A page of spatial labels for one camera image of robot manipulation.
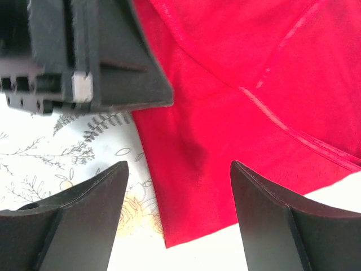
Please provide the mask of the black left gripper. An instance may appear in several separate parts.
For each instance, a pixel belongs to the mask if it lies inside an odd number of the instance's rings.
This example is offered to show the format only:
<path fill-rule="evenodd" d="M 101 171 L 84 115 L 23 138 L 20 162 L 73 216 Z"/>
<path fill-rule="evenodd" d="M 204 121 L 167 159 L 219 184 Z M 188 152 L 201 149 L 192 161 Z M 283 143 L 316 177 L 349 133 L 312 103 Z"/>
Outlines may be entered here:
<path fill-rule="evenodd" d="M 86 9 L 85 1 L 1 2 L 1 93 L 10 108 L 89 112 Z"/>

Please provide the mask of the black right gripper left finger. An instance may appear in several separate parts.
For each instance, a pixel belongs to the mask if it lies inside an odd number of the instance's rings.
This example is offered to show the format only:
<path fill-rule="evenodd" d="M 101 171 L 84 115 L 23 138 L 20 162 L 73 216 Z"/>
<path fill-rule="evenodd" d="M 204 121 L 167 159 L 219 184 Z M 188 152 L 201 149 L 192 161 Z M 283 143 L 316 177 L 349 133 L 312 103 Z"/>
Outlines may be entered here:
<path fill-rule="evenodd" d="M 1 270 L 107 270 L 128 178 L 120 161 L 46 199 L 2 210 Z"/>

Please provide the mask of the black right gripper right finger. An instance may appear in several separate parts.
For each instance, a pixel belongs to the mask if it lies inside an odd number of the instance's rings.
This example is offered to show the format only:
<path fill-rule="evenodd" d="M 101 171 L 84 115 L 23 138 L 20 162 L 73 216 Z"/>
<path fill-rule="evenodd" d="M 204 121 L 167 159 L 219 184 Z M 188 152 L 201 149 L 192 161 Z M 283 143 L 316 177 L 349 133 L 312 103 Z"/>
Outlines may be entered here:
<path fill-rule="evenodd" d="M 249 270 L 360 270 L 360 213 L 305 198 L 238 161 L 231 185 Z"/>

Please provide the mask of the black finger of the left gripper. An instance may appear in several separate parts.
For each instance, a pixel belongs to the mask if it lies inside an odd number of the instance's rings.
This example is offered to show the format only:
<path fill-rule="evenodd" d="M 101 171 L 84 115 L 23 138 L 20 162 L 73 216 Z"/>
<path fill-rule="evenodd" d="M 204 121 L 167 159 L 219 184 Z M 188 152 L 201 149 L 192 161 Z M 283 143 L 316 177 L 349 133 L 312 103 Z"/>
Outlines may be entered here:
<path fill-rule="evenodd" d="M 86 1 L 93 98 L 86 113 L 170 106 L 174 90 L 155 58 L 133 1 Z"/>

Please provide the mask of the red cloth napkin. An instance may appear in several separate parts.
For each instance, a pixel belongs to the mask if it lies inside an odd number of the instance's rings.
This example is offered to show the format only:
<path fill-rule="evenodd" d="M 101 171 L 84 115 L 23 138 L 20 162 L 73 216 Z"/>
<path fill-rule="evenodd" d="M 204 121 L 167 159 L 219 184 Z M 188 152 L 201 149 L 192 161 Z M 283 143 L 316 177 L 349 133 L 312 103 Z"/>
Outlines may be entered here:
<path fill-rule="evenodd" d="M 359 1 L 135 1 L 174 104 L 134 112 L 166 247 L 237 222 L 230 165 L 299 194 L 360 171 Z"/>

